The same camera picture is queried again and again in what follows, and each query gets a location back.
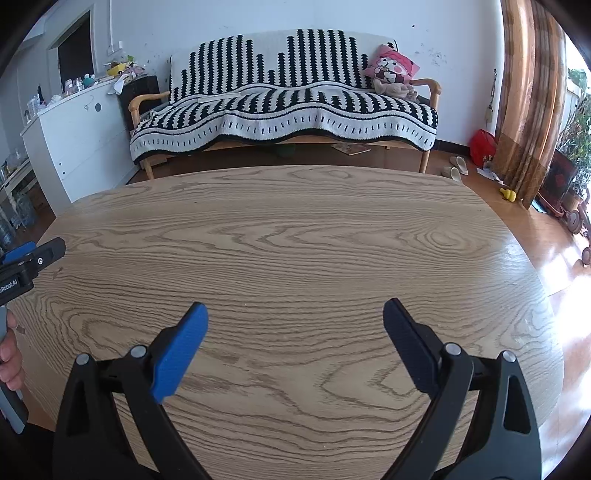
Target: wooden table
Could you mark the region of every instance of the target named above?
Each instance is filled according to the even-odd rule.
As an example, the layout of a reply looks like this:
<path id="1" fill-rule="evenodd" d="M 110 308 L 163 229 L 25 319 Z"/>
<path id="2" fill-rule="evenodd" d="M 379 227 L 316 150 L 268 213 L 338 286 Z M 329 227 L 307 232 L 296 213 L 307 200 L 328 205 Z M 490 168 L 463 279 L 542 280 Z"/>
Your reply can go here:
<path id="1" fill-rule="evenodd" d="M 382 326 L 394 296 L 444 342 L 515 351 L 538 423 L 560 393 L 537 274 L 496 214 L 442 177 L 334 166 L 168 177 L 79 200 L 43 240 L 55 235 L 66 256 L 11 305 L 33 394 L 56 417 L 77 353 L 148 344 L 200 300 L 209 331 L 165 407 L 214 479 L 381 477 L 428 404 Z"/>

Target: human hand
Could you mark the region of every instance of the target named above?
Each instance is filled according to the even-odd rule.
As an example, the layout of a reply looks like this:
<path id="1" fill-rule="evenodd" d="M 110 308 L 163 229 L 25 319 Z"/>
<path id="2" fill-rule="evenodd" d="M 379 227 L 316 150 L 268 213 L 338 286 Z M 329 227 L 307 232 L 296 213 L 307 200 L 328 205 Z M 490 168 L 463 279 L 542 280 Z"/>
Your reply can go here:
<path id="1" fill-rule="evenodd" d="M 7 311 L 6 321 L 8 331 L 0 343 L 0 380 L 10 390 L 18 390 L 25 381 L 25 371 L 22 369 L 22 353 L 17 347 L 17 337 L 12 330 L 17 327 L 17 318 L 10 310 Z"/>

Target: metal pivot screw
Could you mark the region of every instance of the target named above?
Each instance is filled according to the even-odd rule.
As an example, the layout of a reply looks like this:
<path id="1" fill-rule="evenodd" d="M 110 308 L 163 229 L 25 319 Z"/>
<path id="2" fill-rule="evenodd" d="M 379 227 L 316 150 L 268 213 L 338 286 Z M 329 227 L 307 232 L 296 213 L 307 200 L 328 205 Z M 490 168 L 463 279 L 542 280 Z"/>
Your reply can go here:
<path id="1" fill-rule="evenodd" d="M 90 360 L 88 353 L 81 353 L 76 357 L 76 363 L 78 365 L 86 365 L 88 363 L 88 360 Z"/>
<path id="2" fill-rule="evenodd" d="M 511 352 L 510 350 L 505 350 L 503 352 L 503 358 L 505 360 L 507 360 L 509 363 L 513 363 L 515 360 L 517 360 L 517 357 L 515 356 L 515 354 L 513 352 Z"/>
<path id="3" fill-rule="evenodd" d="M 445 346 L 445 351 L 453 356 L 458 356 L 458 355 L 460 355 L 460 353 L 462 353 L 462 349 L 456 343 L 448 343 Z"/>
<path id="4" fill-rule="evenodd" d="M 131 349 L 130 353 L 134 358 L 142 358 L 146 354 L 146 351 L 146 347 L 143 345 L 136 345 Z"/>

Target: plush doll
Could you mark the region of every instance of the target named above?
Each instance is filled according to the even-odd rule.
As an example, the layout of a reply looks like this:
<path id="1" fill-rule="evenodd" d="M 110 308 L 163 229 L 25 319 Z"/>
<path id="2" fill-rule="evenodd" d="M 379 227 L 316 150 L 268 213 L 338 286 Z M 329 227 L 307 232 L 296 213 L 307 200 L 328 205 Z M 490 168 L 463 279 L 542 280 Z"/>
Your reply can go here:
<path id="1" fill-rule="evenodd" d="M 418 92 L 405 83 L 384 83 L 378 77 L 374 78 L 374 89 L 379 95 L 418 103 Z"/>

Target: slipper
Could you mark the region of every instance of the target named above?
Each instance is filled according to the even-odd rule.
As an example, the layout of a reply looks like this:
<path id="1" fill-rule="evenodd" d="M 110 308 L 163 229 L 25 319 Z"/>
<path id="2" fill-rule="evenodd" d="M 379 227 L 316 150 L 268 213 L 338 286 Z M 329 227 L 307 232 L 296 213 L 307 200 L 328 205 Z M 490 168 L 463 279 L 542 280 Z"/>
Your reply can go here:
<path id="1" fill-rule="evenodd" d="M 462 176 L 460 175 L 460 171 L 456 167 L 443 167 L 441 175 L 447 177 L 448 179 L 452 179 L 459 183 L 462 183 Z"/>
<path id="2" fill-rule="evenodd" d="M 462 157 L 450 157 L 449 161 L 456 167 L 462 175 L 468 175 L 468 167 L 466 167 L 466 160 Z"/>

